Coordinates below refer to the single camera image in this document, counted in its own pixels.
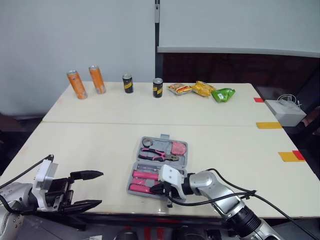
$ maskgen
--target pink tool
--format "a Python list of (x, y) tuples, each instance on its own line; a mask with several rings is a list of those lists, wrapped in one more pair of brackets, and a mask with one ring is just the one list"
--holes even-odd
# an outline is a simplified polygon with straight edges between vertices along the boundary
[(155, 173), (148, 173), (148, 172), (142, 172), (142, 171), (133, 171), (132, 176), (134, 178), (141, 178), (141, 179), (152, 179), (152, 180), (158, 180), (158, 174)]
[(137, 185), (137, 184), (131, 184), (129, 187), (129, 190), (134, 192), (144, 193), (144, 194), (153, 194), (150, 192), (150, 187)]
[(171, 153), (173, 155), (183, 156), (187, 151), (186, 145), (181, 142), (172, 142)]
[(146, 180), (141, 178), (134, 178), (132, 179), (132, 184), (138, 184), (138, 185), (146, 185)]

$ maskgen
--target white box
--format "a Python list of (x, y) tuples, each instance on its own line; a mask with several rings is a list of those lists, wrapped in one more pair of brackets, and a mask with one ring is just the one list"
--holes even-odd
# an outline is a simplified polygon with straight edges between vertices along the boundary
[(298, 107), (289, 107), (278, 103), (277, 100), (265, 100), (265, 104), (283, 127), (295, 127), (306, 113)]

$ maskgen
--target tool kit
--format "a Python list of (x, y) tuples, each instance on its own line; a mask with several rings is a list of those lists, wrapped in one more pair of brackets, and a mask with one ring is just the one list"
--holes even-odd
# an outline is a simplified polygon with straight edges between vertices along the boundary
[(156, 199), (162, 196), (152, 194), (150, 188), (157, 185), (158, 173), (164, 164), (170, 165), (187, 176), (188, 144), (185, 141), (171, 140), (169, 135), (160, 138), (142, 137), (129, 177), (127, 192)]

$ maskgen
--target table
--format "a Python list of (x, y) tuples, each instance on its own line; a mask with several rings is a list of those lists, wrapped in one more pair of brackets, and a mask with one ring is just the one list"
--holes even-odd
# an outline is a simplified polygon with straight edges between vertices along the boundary
[[(142, 213), (217, 217), (210, 205), (167, 208), (158, 199), (126, 192), (142, 136), (170, 134), (188, 142), (188, 172), (216, 168), (230, 182), (258, 194), (291, 217), (320, 217), (320, 187), (306, 162), (283, 162), (278, 152), (296, 150), (283, 129), (256, 126), (187, 126), (42, 122), (3, 173), (6, 182), (48, 154), (58, 163), (55, 178), (72, 171), (98, 170), (104, 175), (73, 184), (74, 201), (102, 200), (92, 213)], [(21, 179), (32, 182), (36, 169)], [(204, 200), (189, 196), (188, 201)], [(282, 217), (258, 199), (246, 200), (259, 217)]]
[(277, 122), (250, 83), (212, 83), (217, 89), (233, 88), (226, 103), (196, 93), (175, 95), (163, 84), (163, 96), (152, 97), (152, 83), (134, 82), (134, 92), (125, 93), (122, 82), (106, 82), (106, 93), (97, 94), (92, 81), (84, 81), (88, 98), (77, 99), (69, 87), (43, 118), (57, 123), (108, 123), (199, 126), (256, 126), (256, 122)]

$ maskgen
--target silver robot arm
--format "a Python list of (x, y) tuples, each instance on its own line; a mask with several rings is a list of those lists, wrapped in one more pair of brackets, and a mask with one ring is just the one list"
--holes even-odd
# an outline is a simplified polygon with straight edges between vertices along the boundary
[[(211, 171), (201, 171), (189, 177), (190, 188), (196, 195), (209, 200), (233, 194)], [(214, 209), (237, 232), (241, 240), (284, 240), (263, 219), (258, 218), (238, 197), (232, 196), (212, 203)]]
[[(0, 189), (2, 195), (10, 208), (13, 210), (29, 207), (29, 192), (32, 184), (12, 183)], [(10, 213), (4, 205), (0, 205), (0, 240), (16, 239), (20, 227), (24, 221), (24, 216), (18, 213)]]
[[(202, 195), (209, 200), (224, 197), (234, 192), (221, 184), (211, 171), (201, 171), (184, 177), (178, 170), (164, 165), (159, 172), (159, 180), (164, 184), (150, 189), (154, 194), (170, 194), (182, 200), (186, 195)], [(241, 240), (284, 240), (263, 219), (258, 218), (238, 197), (232, 196), (211, 203), (214, 209), (227, 221)]]
[(0, 240), (14, 240), (22, 226), (24, 215), (49, 212), (54, 214), (82, 213), (99, 205), (101, 200), (72, 202), (75, 180), (90, 180), (103, 175), (102, 172), (85, 170), (70, 173), (70, 177), (54, 179), (58, 164), (49, 155), (41, 163), (34, 183), (5, 183), (0, 188)]

